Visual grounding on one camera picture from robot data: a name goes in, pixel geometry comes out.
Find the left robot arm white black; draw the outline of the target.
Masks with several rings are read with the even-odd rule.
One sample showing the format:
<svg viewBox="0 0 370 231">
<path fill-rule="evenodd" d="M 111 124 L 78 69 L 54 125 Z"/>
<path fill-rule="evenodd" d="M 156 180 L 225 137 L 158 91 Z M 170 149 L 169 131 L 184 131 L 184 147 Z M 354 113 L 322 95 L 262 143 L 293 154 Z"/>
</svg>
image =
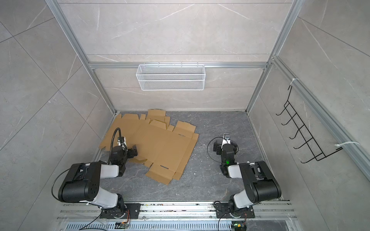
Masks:
<svg viewBox="0 0 370 231">
<path fill-rule="evenodd" d="M 127 149 L 125 146 L 112 148 L 110 163 L 102 161 L 73 164 L 67 170 L 57 199 L 64 203 L 85 203 L 98 206 L 103 215 L 109 218 L 122 218 L 129 209 L 124 204 L 122 195 L 111 193 L 100 187 L 101 179 L 121 177 L 128 159 L 138 155 L 136 145 Z"/>
</svg>

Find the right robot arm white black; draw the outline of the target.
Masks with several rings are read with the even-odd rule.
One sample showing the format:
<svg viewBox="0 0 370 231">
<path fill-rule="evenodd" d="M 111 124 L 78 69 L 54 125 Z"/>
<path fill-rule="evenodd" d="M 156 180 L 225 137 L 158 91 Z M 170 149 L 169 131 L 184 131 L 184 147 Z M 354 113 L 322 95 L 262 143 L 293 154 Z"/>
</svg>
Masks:
<svg viewBox="0 0 370 231">
<path fill-rule="evenodd" d="M 242 179 L 244 190 L 230 196 L 229 213 L 239 216 L 240 213 L 263 201 L 281 197 L 281 188 L 265 161 L 237 163 L 235 155 L 238 146 L 231 140 L 215 141 L 213 151 L 221 157 L 222 174 L 230 179 Z"/>
</svg>

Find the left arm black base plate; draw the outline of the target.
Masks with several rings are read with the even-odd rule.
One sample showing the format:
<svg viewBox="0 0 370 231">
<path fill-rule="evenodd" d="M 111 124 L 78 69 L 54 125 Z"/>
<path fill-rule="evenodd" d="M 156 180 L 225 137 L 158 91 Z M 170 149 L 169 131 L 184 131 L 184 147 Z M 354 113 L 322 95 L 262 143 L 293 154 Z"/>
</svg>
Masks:
<svg viewBox="0 0 370 231">
<path fill-rule="evenodd" d="M 116 206 L 115 208 L 103 209 L 99 218 L 105 219 L 138 219 L 140 213 L 140 203 L 128 203 L 124 207 Z"/>
</svg>

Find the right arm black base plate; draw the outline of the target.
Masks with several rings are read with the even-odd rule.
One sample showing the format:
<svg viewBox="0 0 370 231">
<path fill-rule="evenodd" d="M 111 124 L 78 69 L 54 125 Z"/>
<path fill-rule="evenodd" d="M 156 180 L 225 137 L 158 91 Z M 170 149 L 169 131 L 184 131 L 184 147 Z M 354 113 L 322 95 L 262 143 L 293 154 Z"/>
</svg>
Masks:
<svg viewBox="0 0 370 231">
<path fill-rule="evenodd" d="M 231 209 L 228 203 L 221 203 L 219 201 L 215 201 L 213 206 L 216 210 L 217 218 L 255 218 L 252 207 Z"/>
</svg>

